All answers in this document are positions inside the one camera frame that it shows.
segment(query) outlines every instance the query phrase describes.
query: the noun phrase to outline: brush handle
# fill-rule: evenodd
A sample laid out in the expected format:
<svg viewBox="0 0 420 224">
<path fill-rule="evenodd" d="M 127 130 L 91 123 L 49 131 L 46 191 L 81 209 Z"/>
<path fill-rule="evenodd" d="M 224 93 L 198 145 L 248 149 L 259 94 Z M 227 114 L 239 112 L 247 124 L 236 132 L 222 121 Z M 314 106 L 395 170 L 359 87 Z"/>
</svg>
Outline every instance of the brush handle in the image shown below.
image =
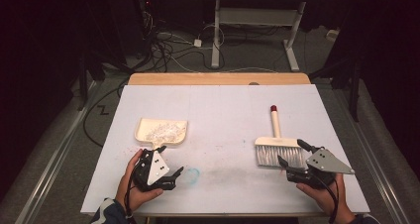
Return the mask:
<svg viewBox="0 0 420 224">
<path fill-rule="evenodd" d="M 271 106 L 271 123 L 274 136 L 280 138 L 280 123 L 278 122 L 277 107 L 275 105 Z"/>
</svg>

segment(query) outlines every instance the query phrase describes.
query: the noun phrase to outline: human hand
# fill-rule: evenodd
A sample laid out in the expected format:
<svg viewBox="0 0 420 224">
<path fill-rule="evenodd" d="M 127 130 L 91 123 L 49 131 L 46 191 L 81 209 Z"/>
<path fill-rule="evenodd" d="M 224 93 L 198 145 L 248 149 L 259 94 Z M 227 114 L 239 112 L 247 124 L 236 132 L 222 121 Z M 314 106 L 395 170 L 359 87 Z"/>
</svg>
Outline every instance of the human hand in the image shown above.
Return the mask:
<svg viewBox="0 0 420 224">
<path fill-rule="evenodd" d="M 350 223 L 355 219 L 355 215 L 349 209 L 346 202 L 346 189 L 344 186 L 343 174 L 336 174 L 336 182 L 330 184 L 330 189 L 333 191 L 334 195 L 338 197 L 339 204 L 337 210 L 337 216 L 335 223 Z M 329 216 L 333 214 L 335 204 L 331 194 L 327 189 L 314 189 L 311 186 L 304 183 L 297 183 L 296 187 L 303 191 L 306 195 L 312 197 L 318 204 L 318 206 Z"/>
<path fill-rule="evenodd" d="M 140 156 L 142 155 L 143 150 L 140 149 L 136 152 L 136 154 L 130 159 L 126 172 L 124 173 L 123 177 L 121 177 L 120 184 L 118 185 L 118 191 L 115 196 L 115 199 L 124 207 L 124 211 L 127 213 L 126 205 L 125 205 L 125 196 L 127 193 L 127 187 L 130 181 L 130 175 L 133 172 L 133 169 L 136 165 L 136 162 L 139 160 Z M 160 196 L 163 193 L 163 189 L 157 188 L 154 190 L 150 190 L 147 192 L 141 192 L 138 188 L 132 188 L 130 190 L 130 209 L 136 210 L 138 209 L 143 203 L 155 199 L 156 197 Z"/>
</svg>

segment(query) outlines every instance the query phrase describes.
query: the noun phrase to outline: sleeve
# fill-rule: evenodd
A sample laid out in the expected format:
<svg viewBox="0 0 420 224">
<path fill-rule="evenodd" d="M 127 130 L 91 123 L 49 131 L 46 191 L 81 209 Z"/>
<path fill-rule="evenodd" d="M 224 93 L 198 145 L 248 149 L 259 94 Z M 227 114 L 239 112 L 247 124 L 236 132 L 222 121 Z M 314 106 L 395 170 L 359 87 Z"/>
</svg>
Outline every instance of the sleeve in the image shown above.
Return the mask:
<svg viewBox="0 0 420 224">
<path fill-rule="evenodd" d="M 99 206 L 90 223 L 128 224 L 124 208 L 118 201 L 106 198 Z"/>
<path fill-rule="evenodd" d="M 369 214 L 358 214 L 350 224 L 379 224 L 379 222 Z"/>
</svg>

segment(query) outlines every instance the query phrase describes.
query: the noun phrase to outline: white bristles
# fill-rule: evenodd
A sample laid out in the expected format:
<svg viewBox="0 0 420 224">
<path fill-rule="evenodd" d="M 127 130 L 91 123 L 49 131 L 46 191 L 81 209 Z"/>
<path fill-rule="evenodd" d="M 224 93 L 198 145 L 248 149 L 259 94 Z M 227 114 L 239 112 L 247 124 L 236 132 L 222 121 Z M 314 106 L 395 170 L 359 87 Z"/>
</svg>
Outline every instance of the white bristles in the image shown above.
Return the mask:
<svg viewBox="0 0 420 224">
<path fill-rule="evenodd" d="M 261 167 L 280 167 L 278 157 L 285 159 L 290 167 L 305 168 L 305 158 L 302 148 L 275 147 L 275 146 L 256 146 L 257 160 Z"/>
</svg>

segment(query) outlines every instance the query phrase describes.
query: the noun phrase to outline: white tabletop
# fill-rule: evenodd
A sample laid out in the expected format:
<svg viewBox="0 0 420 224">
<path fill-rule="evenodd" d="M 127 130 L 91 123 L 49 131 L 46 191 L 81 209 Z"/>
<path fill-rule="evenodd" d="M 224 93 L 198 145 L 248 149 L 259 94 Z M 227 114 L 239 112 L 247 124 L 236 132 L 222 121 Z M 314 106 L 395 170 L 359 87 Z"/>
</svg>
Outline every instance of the white tabletop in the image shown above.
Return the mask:
<svg viewBox="0 0 420 224">
<path fill-rule="evenodd" d="M 284 171 L 257 166 L 254 141 L 272 136 L 271 105 L 277 106 L 282 137 L 324 146 L 349 164 L 315 85 L 128 85 L 81 212 L 94 213 L 105 197 L 115 196 L 128 160 L 139 148 L 150 148 L 134 134 L 141 118 L 152 118 L 188 121 L 184 142 L 161 154 L 173 171 L 184 171 L 174 190 L 144 204 L 138 214 L 321 214 Z M 369 212 L 356 178 L 345 175 L 345 182 L 351 210 Z"/>
</svg>

